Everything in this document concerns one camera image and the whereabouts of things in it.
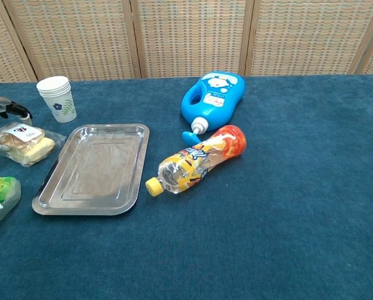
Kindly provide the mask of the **woven bamboo folding screen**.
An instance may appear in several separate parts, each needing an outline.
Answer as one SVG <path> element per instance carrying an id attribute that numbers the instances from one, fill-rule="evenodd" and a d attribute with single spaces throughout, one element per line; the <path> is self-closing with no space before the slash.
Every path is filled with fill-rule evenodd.
<path id="1" fill-rule="evenodd" d="M 0 83 L 373 74 L 373 0 L 0 0 Z"/>

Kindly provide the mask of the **orange drink bottle yellow cap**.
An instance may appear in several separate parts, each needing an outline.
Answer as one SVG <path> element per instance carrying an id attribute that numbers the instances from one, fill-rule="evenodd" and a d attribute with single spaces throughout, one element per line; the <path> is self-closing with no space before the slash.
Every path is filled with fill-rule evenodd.
<path id="1" fill-rule="evenodd" d="M 164 191 L 181 193 L 197 184 L 218 164 L 241 155 L 246 146 L 246 137 L 239 127 L 223 126 L 205 141 L 163 160 L 157 176 L 146 181 L 146 188 L 151 196 Z"/>

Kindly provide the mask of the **dark blue table cloth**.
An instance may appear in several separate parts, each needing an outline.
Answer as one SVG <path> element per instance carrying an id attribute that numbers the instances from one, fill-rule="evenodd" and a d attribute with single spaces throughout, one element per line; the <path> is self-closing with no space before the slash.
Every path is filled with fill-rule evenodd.
<path id="1" fill-rule="evenodd" d="M 373 300 L 373 76 L 247 77 L 244 153 L 118 216 L 0 221 L 0 300 Z"/>

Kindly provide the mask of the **blue pump detergent bottle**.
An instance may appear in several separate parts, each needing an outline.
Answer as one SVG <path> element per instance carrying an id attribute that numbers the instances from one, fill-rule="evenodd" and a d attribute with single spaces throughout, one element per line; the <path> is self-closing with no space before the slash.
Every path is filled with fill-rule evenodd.
<path id="1" fill-rule="evenodd" d="M 226 125 L 245 88 L 238 74 L 213 71 L 201 77 L 181 101 L 181 114 L 191 124 L 191 131 L 184 131 L 182 140 L 189 147 L 194 146 L 201 141 L 198 135 Z"/>

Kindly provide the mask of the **white floral paper cup stack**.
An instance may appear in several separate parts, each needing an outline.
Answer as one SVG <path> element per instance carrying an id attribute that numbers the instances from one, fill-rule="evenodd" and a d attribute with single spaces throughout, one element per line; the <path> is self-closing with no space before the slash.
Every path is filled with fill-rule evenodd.
<path id="1" fill-rule="evenodd" d="M 66 76 L 47 77 L 39 81 L 36 88 L 57 122 L 68 123 L 76 118 L 71 85 Z"/>

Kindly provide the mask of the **silver metal tray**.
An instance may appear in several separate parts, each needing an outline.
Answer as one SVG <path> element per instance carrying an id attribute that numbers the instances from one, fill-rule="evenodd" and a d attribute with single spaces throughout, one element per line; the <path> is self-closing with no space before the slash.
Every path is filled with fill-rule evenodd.
<path id="1" fill-rule="evenodd" d="M 85 124 L 73 130 L 32 200 L 34 212 L 115 216 L 136 203 L 149 140 L 144 124 Z"/>

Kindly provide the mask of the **bread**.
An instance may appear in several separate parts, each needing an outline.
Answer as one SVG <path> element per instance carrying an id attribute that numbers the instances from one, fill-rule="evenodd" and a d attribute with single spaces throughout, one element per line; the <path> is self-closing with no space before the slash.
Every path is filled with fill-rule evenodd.
<path id="1" fill-rule="evenodd" d="M 0 127 L 0 155 L 24 166 L 32 166 L 63 146 L 66 136 L 14 122 Z"/>

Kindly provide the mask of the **green white plastic packet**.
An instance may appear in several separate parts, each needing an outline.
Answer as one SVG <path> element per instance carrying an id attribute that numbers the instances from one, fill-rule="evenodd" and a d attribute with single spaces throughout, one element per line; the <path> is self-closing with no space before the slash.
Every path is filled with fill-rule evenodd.
<path id="1" fill-rule="evenodd" d="M 0 177 L 0 221 L 15 207 L 20 198 L 20 182 L 11 176 Z"/>

